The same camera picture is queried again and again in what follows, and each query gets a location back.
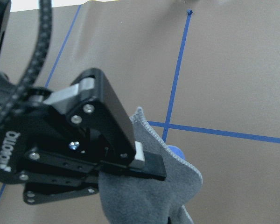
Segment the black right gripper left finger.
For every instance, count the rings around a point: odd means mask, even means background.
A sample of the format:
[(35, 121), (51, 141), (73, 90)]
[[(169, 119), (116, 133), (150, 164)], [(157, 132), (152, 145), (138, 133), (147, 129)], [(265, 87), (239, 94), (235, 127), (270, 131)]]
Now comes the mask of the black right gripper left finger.
[(30, 205), (50, 203), (99, 192), (98, 176), (103, 171), (117, 176), (166, 179), (161, 155), (142, 147), (33, 147), (25, 153), (28, 176), (23, 200)]

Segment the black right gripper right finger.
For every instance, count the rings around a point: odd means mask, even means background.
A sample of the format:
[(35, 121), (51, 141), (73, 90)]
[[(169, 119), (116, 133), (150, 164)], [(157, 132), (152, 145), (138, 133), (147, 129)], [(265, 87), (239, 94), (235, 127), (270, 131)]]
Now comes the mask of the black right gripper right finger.
[(70, 87), (51, 93), (44, 104), (64, 115), (71, 125), (99, 132), (97, 146), (86, 144), (91, 160), (144, 167), (143, 146), (135, 140), (131, 121), (102, 70), (83, 71)]

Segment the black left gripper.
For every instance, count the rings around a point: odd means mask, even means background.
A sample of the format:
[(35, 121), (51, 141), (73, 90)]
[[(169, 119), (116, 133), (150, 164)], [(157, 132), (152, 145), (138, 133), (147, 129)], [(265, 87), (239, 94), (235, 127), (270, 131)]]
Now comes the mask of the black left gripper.
[(0, 182), (67, 184), (68, 90), (32, 88), (0, 125)]

